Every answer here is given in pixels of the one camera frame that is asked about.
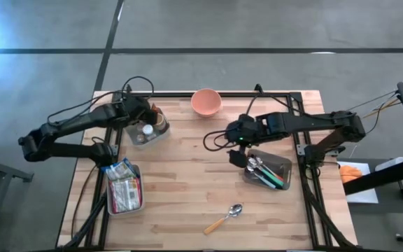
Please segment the light blue handled spoon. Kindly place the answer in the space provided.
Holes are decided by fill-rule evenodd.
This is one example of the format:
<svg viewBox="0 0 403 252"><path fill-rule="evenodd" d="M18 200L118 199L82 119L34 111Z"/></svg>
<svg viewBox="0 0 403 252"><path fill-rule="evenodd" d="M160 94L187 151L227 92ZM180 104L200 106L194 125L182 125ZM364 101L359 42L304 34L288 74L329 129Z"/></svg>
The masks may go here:
<svg viewBox="0 0 403 252"><path fill-rule="evenodd" d="M266 184L267 186L269 186L270 188L273 188L273 189L276 188L276 186L275 186L273 183L271 183L270 181L266 180L263 176L260 176L259 174L257 174L257 173L254 171L254 169L253 169L252 167L247 166L247 170L248 170L252 175L254 175L254 176L257 177L259 180L261 180L261 182L263 182L264 184Z"/></svg>

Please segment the red ramen packet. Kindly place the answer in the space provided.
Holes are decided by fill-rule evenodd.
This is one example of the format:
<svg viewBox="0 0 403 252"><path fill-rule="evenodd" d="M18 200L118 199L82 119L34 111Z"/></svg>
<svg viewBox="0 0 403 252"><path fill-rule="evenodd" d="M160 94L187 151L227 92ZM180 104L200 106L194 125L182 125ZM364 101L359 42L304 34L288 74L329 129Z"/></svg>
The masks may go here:
<svg viewBox="0 0 403 252"><path fill-rule="evenodd" d="M111 181L110 189L113 213L122 214L141 208L141 184L138 178Z"/></svg>

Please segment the black metal table frame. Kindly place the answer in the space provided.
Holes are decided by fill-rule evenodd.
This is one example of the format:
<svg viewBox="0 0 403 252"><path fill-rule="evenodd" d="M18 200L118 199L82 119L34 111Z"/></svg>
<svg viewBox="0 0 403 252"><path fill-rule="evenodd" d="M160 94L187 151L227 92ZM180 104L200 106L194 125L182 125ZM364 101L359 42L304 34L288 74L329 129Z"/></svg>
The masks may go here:
<svg viewBox="0 0 403 252"><path fill-rule="evenodd" d="M257 147L294 163L286 191L244 182L243 169L229 163L229 145L224 143L217 150L211 143L242 113L303 115L304 99L318 98L318 92L218 93L222 108L203 117L191 107L191 92L147 92L148 101L166 116L171 132L145 148L133 146L124 127L85 130L83 145L90 146L94 137L102 137L104 144L117 148L115 162L127 158L139 167L145 204L134 213L110 215L105 173L91 160L79 159L58 252L352 249L355 233L338 171L328 167L325 173L332 178L332 205L337 207L336 218L345 232L325 210L318 178L306 178L297 145L309 142L310 132ZM243 206L242 212L205 235L204 230L235 204Z"/></svg>

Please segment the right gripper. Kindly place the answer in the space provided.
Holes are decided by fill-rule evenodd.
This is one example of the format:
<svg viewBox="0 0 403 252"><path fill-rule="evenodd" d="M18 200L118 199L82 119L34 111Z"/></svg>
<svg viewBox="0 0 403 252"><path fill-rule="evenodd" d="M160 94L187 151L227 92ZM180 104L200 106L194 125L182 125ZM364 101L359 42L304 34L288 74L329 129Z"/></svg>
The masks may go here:
<svg viewBox="0 0 403 252"><path fill-rule="evenodd" d="M257 134L257 122L245 113L228 124L226 128L226 140L231 143L247 146L253 142ZM248 164L245 149L229 150L229 163L236 167L246 167Z"/></svg>

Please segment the blue yellow ramen packet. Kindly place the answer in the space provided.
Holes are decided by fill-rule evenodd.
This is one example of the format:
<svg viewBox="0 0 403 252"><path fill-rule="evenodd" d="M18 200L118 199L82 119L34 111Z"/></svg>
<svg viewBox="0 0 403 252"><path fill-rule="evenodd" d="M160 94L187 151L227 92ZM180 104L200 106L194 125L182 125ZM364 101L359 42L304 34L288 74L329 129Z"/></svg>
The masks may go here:
<svg viewBox="0 0 403 252"><path fill-rule="evenodd" d="M102 167L101 170L107 175L110 181L139 177L139 174L135 171L133 165L127 158L110 166Z"/></svg>

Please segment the light grey plastic bin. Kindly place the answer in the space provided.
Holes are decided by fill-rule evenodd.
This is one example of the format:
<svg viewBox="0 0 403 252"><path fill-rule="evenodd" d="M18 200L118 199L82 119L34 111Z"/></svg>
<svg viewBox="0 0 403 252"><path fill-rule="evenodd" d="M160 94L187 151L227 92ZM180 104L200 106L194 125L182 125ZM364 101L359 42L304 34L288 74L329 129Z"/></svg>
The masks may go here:
<svg viewBox="0 0 403 252"><path fill-rule="evenodd" d="M169 121L160 108L157 110L156 124L151 125L144 121L139 121L135 125L127 126L125 131L132 145L138 148L145 148L167 137L171 132Z"/></svg>

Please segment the peach plastic bowl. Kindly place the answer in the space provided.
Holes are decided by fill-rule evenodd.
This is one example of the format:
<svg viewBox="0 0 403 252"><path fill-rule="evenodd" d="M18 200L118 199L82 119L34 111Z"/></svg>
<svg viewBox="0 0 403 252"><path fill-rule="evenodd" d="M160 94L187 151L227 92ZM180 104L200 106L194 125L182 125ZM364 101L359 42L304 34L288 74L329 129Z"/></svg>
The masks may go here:
<svg viewBox="0 0 403 252"><path fill-rule="evenodd" d="M203 117L214 116L222 108L220 94L209 88L196 91L192 95L190 103L194 112Z"/></svg>

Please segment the white translucent plastic bin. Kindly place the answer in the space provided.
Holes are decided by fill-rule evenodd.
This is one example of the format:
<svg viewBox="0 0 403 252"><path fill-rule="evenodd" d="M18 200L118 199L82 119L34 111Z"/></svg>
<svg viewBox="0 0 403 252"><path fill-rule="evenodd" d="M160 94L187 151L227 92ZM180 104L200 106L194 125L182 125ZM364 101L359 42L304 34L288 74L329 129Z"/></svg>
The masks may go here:
<svg viewBox="0 0 403 252"><path fill-rule="evenodd" d="M132 165L134 176L109 179L107 184L108 212L112 216L131 214L144 208L143 181L141 170L135 164Z"/></svg>

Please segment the white lid bagel seasoning jar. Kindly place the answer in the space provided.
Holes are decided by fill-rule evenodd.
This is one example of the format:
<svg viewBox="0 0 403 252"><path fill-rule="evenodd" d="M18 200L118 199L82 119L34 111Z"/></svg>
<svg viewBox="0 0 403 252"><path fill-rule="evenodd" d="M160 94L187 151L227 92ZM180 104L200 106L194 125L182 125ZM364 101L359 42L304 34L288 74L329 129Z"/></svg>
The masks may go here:
<svg viewBox="0 0 403 252"><path fill-rule="evenodd" d="M145 135L145 139L147 141L151 141L157 137L155 129L152 125L144 125L142 128L142 133Z"/></svg>

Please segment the white plastic container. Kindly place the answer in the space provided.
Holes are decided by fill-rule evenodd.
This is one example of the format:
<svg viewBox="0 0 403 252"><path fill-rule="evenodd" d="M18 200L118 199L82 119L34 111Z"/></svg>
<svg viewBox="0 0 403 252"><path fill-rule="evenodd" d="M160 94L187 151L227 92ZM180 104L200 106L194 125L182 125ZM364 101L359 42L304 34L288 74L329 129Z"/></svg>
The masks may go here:
<svg viewBox="0 0 403 252"><path fill-rule="evenodd" d="M398 164L400 164L402 162L403 162L403 157L396 157L396 158L390 159L389 161L386 161L386 162L383 162L381 164L376 165L375 171L378 172L378 171L381 171L383 169L387 169L389 167L392 167L394 165L398 165Z"/></svg>

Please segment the yellow handled spoon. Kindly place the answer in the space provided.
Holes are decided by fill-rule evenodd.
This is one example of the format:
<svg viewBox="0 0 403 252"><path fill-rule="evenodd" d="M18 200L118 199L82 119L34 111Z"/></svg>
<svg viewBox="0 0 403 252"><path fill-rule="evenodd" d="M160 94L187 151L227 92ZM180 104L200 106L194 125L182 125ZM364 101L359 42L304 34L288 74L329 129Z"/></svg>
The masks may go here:
<svg viewBox="0 0 403 252"><path fill-rule="evenodd" d="M230 217L236 217L242 212L243 206L241 204L235 204L229 208L229 211L227 214L217 220L215 223L211 224L204 230L205 235L211 234L214 230L216 230L219 226L221 226L228 218Z"/></svg>

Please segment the gold lid spice jar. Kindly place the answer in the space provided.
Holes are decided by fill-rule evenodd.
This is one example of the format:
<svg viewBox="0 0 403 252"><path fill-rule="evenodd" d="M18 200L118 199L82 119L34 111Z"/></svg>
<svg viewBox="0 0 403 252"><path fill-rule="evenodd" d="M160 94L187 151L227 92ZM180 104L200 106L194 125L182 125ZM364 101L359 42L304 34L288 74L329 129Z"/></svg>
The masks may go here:
<svg viewBox="0 0 403 252"><path fill-rule="evenodd" d="M157 121L153 125L153 128L158 131L160 134L164 134L169 128L169 122L164 114L158 113L157 114Z"/></svg>

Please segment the all silver spoon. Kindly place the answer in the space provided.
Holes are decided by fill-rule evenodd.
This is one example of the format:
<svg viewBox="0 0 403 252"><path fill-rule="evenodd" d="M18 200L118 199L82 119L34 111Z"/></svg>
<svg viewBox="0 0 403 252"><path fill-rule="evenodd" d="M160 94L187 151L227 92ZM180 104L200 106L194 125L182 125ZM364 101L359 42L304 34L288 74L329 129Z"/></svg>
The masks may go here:
<svg viewBox="0 0 403 252"><path fill-rule="evenodd" d="M269 174L254 158L250 157L248 159L248 165L252 168L254 174L259 174L260 176L270 177Z"/></svg>

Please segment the orange object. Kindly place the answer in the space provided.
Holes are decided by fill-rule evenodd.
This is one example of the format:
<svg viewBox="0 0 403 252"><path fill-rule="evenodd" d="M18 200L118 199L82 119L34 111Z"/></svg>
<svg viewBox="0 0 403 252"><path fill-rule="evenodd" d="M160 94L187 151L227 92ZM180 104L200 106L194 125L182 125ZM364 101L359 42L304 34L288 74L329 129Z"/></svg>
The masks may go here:
<svg viewBox="0 0 403 252"><path fill-rule="evenodd" d="M342 183L348 183L362 177L362 172L358 168L348 165L340 166L339 173Z"/></svg>

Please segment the dark grey plastic bin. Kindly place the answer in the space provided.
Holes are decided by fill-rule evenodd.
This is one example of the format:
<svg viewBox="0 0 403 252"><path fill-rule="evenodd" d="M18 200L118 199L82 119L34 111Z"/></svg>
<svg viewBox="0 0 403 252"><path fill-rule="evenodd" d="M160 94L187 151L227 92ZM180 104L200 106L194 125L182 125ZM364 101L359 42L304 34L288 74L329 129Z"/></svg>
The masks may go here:
<svg viewBox="0 0 403 252"><path fill-rule="evenodd" d="M283 189L273 189L265 185L261 180L252 175L248 170L247 166L244 168L242 179L244 182L252 184L254 186L259 186L269 190L288 190L290 187L290 179L292 174L292 162L278 155L273 155L271 153L266 153L260 150L250 150L247 154L247 159L254 158L258 156L262 159L263 163L270 168L274 173L278 174L283 178Z"/></svg>

